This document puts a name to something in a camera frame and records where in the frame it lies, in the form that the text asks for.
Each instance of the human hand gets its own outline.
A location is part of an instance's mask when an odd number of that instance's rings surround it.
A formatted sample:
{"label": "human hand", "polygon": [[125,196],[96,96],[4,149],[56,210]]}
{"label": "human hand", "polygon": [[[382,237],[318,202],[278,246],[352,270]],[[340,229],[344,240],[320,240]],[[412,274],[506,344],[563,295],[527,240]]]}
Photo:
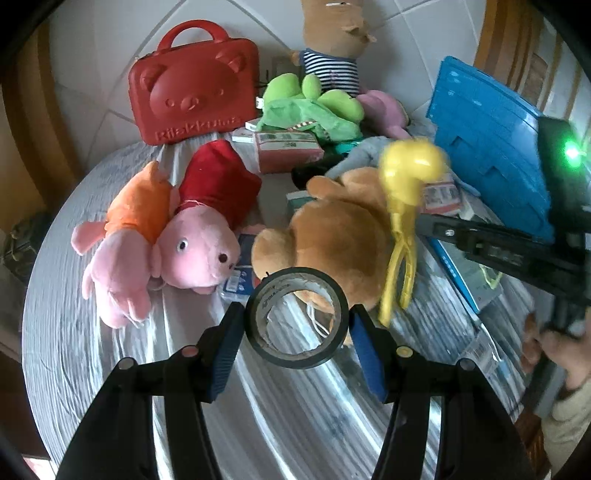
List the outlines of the human hand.
{"label": "human hand", "polygon": [[567,390],[580,388],[591,376],[591,309],[587,309],[585,334],[580,339],[551,331],[540,334],[535,316],[530,313],[525,320],[521,355],[521,365],[526,373],[533,371],[542,351],[567,371]]}

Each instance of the blue packaging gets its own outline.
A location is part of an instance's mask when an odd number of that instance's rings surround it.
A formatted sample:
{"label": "blue packaging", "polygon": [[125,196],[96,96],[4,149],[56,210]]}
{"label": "blue packaging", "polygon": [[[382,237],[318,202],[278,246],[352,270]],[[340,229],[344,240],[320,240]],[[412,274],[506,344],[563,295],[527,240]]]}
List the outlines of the blue packaging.
{"label": "blue packaging", "polygon": [[220,295],[225,300],[246,303],[260,283],[252,269],[251,252],[255,237],[256,235],[248,233],[241,233],[238,236],[240,258],[232,270],[230,278],[218,287]]}
{"label": "blue packaging", "polygon": [[550,195],[537,150],[542,113],[493,77],[446,57],[427,117],[451,167],[503,224],[552,242]]}

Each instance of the pink plush toy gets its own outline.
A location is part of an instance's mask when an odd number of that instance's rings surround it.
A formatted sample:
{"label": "pink plush toy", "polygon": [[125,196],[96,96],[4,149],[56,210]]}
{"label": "pink plush toy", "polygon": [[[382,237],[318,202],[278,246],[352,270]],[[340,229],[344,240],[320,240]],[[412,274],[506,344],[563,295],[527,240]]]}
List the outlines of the pink plush toy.
{"label": "pink plush toy", "polygon": [[395,140],[411,138],[404,129],[408,125],[408,115],[394,97],[380,90],[368,90],[357,100],[363,106],[364,121],[378,135]]}
{"label": "pink plush toy", "polygon": [[84,255],[104,239],[82,278],[82,296],[95,289],[99,317],[111,328],[145,320],[152,246],[179,203],[178,190],[150,162],[119,192],[106,221],[84,222],[72,233],[72,247]]}
{"label": "pink plush toy", "polygon": [[234,230],[256,202],[261,179],[226,140],[203,145],[179,187],[178,213],[152,250],[152,276],[177,288],[210,294],[240,256]]}

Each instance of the green plush toy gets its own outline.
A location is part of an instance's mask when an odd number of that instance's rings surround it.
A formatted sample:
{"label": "green plush toy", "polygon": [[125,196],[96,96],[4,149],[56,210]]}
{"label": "green plush toy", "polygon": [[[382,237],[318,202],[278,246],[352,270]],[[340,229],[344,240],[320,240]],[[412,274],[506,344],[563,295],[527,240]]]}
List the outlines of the green plush toy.
{"label": "green plush toy", "polygon": [[295,73],[284,73],[272,79],[263,95],[264,107],[279,99],[308,99],[325,106],[338,117],[359,124],[363,120],[363,106],[343,90],[329,90],[322,94],[320,79],[306,75],[300,85]]}
{"label": "green plush toy", "polygon": [[320,144],[339,143],[361,137],[359,124],[331,112],[316,100],[279,98],[266,103],[258,131],[295,128],[312,132]]}

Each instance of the orange plush toy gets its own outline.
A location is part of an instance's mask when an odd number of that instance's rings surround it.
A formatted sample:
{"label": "orange plush toy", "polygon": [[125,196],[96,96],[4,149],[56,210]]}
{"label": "orange plush toy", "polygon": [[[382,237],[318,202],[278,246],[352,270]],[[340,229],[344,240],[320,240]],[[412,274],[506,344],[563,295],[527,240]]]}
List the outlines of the orange plush toy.
{"label": "orange plush toy", "polygon": [[314,73],[322,91],[344,90],[351,97],[359,94],[357,61],[375,37],[363,18],[363,0],[330,2],[301,0],[304,9],[306,49],[292,53],[292,61]]}
{"label": "orange plush toy", "polygon": [[148,317],[152,246],[178,199],[178,190],[152,161],[115,197],[106,221],[84,222],[74,229],[72,247],[79,255],[104,239],[84,271],[82,296],[88,299],[94,287],[99,317],[111,328]]}

